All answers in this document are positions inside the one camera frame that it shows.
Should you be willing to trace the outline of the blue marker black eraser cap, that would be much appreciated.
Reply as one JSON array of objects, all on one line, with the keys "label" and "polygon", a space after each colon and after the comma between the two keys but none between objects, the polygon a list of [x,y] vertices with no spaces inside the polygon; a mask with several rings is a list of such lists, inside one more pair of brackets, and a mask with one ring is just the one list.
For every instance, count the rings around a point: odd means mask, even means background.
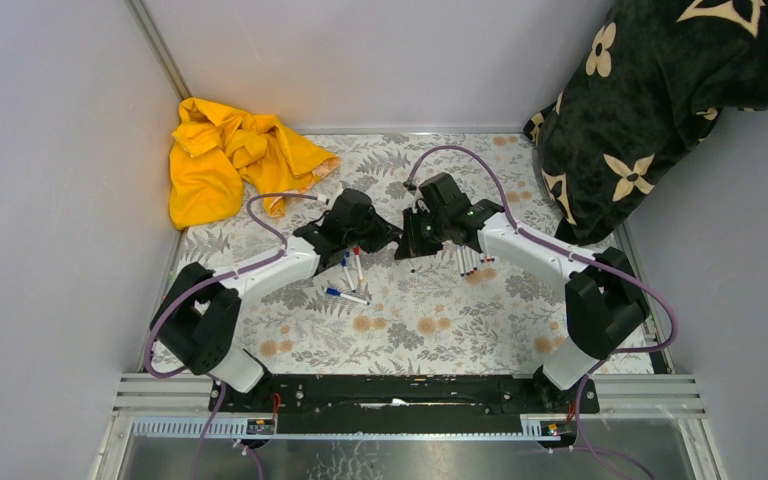
[{"label": "blue marker black eraser cap", "polygon": [[459,275],[461,277],[465,277],[469,273],[469,271],[465,266],[464,258],[463,258],[463,250],[460,245],[456,246],[455,253],[456,253],[456,259],[457,259],[457,264],[459,269]]}]

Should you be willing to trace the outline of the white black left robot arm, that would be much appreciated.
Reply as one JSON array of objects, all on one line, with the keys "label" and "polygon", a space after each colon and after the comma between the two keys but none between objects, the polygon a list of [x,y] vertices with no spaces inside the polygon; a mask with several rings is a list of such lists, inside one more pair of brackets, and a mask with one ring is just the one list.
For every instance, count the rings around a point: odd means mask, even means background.
[{"label": "white black left robot arm", "polygon": [[379,215],[368,195],[346,189],[318,219],[279,237],[277,248],[251,257],[223,272],[198,262],[175,277],[154,318],[148,342],[161,343],[182,369],[231,388],[232,398],[248,411],[269,401],[266,367],[236,346],[241,310],[292,283],[307,280],[341,264],[358,247],[375,253],[396,242],[402,231]]}]

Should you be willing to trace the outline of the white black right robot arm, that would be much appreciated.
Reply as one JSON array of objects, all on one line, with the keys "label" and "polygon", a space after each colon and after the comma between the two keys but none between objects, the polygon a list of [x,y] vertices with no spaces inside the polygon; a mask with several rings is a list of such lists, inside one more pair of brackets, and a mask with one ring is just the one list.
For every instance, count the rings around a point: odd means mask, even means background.
[{"label": "white black right robot arm", "polygon": [[506,260],[563,297],[568,337],[539,367],[533,386],[543,410],[557,412],[567,405],[573,386],[649,316],[650,306],[622,251],[576,250],[518,222],[506,206],[471,201],[447,173],[420,185],[407,180],[404,186],[414,201],[403,211],[396,259],[431,256],[450,242]]}]

